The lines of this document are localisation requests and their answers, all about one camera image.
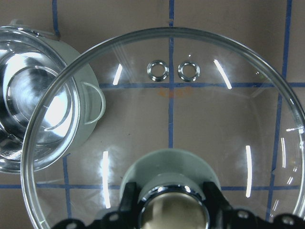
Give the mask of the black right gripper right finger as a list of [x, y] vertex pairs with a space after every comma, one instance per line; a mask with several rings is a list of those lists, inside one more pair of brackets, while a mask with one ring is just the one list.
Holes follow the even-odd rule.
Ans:
[[203, 182], [204, 204], [209, 213], [211, 229], [303, 229], [305, 221], [288, 213], [268, 222], [244, 208], [233, 208], [219, 187], [212, 181]]

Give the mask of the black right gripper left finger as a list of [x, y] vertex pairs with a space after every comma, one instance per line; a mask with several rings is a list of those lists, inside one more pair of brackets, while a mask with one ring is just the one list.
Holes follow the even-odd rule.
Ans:
[[125, 185], [123, 196], [117, 210], [112, 210], [85, 225], [78, 219], [65, 219], [53, 226], [54, 229], [134, 229], [138, 218], [139, 189], [136, 182]]

